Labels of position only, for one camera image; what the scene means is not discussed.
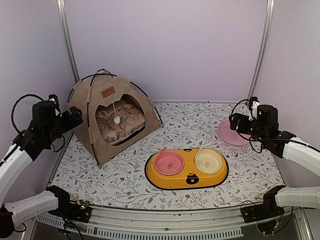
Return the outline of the brown patterned pet cushion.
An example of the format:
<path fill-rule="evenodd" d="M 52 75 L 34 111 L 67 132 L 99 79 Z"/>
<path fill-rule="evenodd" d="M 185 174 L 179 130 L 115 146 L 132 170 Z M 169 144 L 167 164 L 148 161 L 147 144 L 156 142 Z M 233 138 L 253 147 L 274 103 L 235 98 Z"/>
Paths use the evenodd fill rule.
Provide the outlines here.
<path fill-rule="evenodd" d="M 108 106 L 100 104 L 95 111 L 95 119 L 102 138 L 112 146 L 128 141 L 146 125 L 140 104 L 128 94 L 123 94 L 120 100 Z"/>

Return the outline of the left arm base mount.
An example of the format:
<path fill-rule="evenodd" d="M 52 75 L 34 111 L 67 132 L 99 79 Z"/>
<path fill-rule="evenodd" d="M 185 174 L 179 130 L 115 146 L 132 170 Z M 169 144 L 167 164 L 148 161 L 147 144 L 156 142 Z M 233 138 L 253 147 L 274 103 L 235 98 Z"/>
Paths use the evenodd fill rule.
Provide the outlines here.
<path fill-rule="evenodd" d="M 53 193 L 58 200 L 58 208 L 49 211 L 51 215 L 82 223 L 89 222 L 92 208 L 88 201 L 81 199 L 72 203 L 70 202 L 70 194 L 55 185 L 47 187 L 46 190 Z"/>

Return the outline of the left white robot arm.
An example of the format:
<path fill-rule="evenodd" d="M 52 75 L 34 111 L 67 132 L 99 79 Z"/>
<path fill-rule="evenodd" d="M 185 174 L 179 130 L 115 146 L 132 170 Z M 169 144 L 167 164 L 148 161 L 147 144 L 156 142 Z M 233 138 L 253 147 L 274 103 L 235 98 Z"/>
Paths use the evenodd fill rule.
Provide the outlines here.
<path fill-rule="evenodd" d="M 0 236 L 9 237 L 25 221 L 42 213 L 57 211 L 63 217 L 74 213 L 70 195 L 57 186 L 29 198 L 4 203 L 9 189 L 26 167 L 34 162 L 43 150 L 83 123 L 82 111 L 75 106 L 61 112 L 57 100 L 50 96 L 32 106 L 32 119 L 27 129 L 19 131 L 0 161 Z"/>

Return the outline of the beige fabric pet tent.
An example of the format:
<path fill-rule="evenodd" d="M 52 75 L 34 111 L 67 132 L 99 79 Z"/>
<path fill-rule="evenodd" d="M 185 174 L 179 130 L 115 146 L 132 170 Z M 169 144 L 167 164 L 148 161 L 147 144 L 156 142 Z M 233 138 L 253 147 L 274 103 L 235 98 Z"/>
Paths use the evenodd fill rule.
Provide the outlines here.
<path fill-rule="evenodd" d="M 164 124 L 155 104 L 137 84 L 102 68 L 70 91 L 67 108 L 82 111 L 73 131 L 99 168 Z"/>

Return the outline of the pink cat-ear bowl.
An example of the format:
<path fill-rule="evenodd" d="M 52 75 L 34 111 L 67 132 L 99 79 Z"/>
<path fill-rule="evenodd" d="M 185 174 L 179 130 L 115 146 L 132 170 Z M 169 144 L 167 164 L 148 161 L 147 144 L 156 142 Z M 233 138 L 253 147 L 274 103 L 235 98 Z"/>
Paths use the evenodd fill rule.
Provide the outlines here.
<path fill-rule="evenodd" d="M 185 160 L 183 156 L 176 151 L 161 149 L 156 155 L 153 165 L 160 174 L 164 176 L 174 176 L 183 170 Z"/>

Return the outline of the cream small bowl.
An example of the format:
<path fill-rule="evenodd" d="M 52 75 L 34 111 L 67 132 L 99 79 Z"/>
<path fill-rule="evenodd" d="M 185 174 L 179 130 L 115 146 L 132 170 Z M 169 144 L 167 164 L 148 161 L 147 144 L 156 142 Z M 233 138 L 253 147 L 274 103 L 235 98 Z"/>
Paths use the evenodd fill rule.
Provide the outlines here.
<path fill-rule="evenodd" d="M 223 165 L 223 157 L 215 150 L 200 148 L 194 157 L 195 167 L 204 174 L 215 174 Z"/>

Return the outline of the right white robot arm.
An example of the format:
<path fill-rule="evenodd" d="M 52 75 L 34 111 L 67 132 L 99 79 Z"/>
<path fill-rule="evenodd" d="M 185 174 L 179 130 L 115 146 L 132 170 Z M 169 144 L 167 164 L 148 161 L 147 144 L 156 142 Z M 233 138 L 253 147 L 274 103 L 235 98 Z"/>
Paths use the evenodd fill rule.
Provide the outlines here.
<path fill-rule="evenodd" d="M 320 150 L 291 132 L 280 131 L 277 108 L 254 100 L 249 103 L 249 115 L 232 111 L 228 119 L 230 129 L 236 131 L 240 137 L 249 135 L 249 142 L 259 142 L 264 150 L 273 155 L 320 175 Z M 263 197 L 264 203 L 258 208 L 262 218 L 269 218 L 278 207 L 320 208 L 318 186 L 276 186 Z"/>

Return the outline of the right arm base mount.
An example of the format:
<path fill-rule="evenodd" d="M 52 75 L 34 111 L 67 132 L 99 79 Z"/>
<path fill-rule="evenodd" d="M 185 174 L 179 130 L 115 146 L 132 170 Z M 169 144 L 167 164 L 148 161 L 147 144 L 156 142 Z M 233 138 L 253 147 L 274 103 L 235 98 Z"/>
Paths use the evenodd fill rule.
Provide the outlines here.
<path fill-rule="evenodd" d="M 245 223 L 258 222 L 270 218 L 280 217 L 280 220 L 285 213 L 283 207 L 277 206 L 276 194 L 283 189 L 284 185 L 278 185 L 268 190 L 263 195 L 262 203 L 256 204 L 251 202 L 249 206 L 240 207 L 240 213 Z M 271 222 L 260 223 L 257 229 L 264 235 L 272 235 L 278 230 L 280 220 L 273 220 Z"/>

